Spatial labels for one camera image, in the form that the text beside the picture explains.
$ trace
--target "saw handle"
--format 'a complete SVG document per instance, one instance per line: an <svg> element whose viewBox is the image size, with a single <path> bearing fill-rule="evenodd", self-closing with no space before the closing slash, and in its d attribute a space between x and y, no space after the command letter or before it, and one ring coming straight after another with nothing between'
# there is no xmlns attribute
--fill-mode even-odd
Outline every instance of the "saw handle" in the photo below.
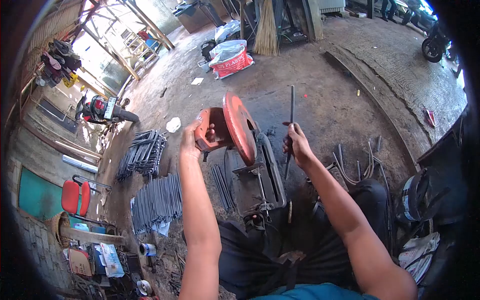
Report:
<svg viewBox="0 0 480 300"><path fill-rule="evenodd" d="M204 108L200 111L197 118L202 117L202 123L195 129L195 146L200 151L213 151L215 149L232 145L232 138L228 131L223 108ZM206 134L210 124L214 124L215 141L207 140Z"/></svg>

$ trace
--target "black pants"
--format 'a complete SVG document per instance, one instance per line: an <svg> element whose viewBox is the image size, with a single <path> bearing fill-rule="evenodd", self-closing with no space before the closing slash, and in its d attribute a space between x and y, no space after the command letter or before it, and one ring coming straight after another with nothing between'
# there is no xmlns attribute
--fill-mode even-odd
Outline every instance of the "black pants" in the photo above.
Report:
<svg viewBox="0 0 480 300"><path fill-rule="evenodd" d="M386 10L387 10L387 5L388 5L389 1L392 4L392 6L390 7L390 10L388 12L388 18L392 19L393 15L396 12L396 9L398 8L397 4L395 3L395 0L383 0L383 2L382 2L382 17L387 16Z"/></svg>
<svg viewBox="0 0 480 300"><path fill-rule="evenodd" d="M381 237L384 234L386 191L374 179L362 180L349 193L367 217L370 226ZM306 257L290 265L272 261L263 255L240 225L219 221L222 253L219 260L220 285L236 294L237 299L248 299L267 294L281 286L321 284L330 282L341 287L355 284L347 249L341 238L328 226L312 228L318 231L316 246Z"/></svg>

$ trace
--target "knee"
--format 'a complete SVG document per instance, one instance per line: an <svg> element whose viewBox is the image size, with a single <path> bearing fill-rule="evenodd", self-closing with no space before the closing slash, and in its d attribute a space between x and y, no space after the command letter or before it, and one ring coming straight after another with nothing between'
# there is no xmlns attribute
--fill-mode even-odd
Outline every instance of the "knee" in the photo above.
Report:
<svg viewBox="0 0 480 300"><path fill-rule="evenodd" d="M356 188L361 192L368 192L372 202L375 203L386 203L387 192L385 187L379 183L376 179L366 178L360 181Z"/></svg>

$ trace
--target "hand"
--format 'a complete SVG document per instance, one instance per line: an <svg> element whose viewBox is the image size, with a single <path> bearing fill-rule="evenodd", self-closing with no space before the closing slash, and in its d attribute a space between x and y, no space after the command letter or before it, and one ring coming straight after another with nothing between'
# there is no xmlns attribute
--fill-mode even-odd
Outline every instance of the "hand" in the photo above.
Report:
<svg viewBox="0 0 480 300"><path fill-rule="evenodd" d="M195 129L197 129L198 126L200 126L200 124L202 124L202 117L193 120L192 123L190 123L183 130L180 142L181 156L190 156L195 158L196 160L198 160L198 158L200 157L201 152L195 146L195 136L193 135L193 132L195 131ZM215 140L215 130L213 129L214 127L214 124L210 124L206 133L207 140L211 142Z"/></svg>
<svg viewBox="0 0 480 300"><path fill-rule="evenodd" d="M288 126L288 134L283 139L283 153L292 153L295 163L303 169L315 159L315 155L298 123L283 122L282 124Z"/></svg>

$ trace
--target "taillight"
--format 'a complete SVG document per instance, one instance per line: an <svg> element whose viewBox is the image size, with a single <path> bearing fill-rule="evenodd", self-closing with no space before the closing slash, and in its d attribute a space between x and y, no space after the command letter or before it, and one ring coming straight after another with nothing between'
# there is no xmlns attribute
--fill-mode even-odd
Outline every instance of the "taillight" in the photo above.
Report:
<svg viewBox="0 0 480 300"><path fill-rule="evenodd" d="M102 100L95 100L95 108L101 109L103 101Z"/></svg>

